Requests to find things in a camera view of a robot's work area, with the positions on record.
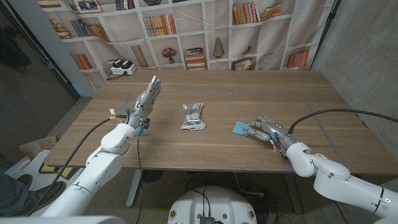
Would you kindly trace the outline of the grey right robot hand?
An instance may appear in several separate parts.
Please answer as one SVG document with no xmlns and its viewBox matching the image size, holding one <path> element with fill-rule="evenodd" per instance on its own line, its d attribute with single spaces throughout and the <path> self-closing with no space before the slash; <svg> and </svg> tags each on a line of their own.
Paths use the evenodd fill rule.
<svg viewBox="0 0 398 224">
<path fill-rule="evenodd" d="M 286 155 L 288 148 L 297 140 L 288 133 L 288 129 L 266 116 L 258 116 L 256 122 L 248 124 L 249 128 L 243 128 L 245 134 L 254 136 L 262 141 L 269 141 L 282 155 Z"/>
</svg>

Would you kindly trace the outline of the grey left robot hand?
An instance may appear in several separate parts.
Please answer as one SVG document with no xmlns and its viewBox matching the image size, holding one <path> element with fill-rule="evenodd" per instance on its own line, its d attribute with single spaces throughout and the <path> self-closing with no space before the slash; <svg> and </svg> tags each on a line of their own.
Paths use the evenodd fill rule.
<svg viewBox="0 0 398 224">
<path fill-rule="evenodd" d="M 148 87 L 136 98 L 132 111 L 124 122 L 133 128 L 138 127 L 151 114 L 160 92 L 161 81 L 156 76 L 153 76 Z"/>
</svg>

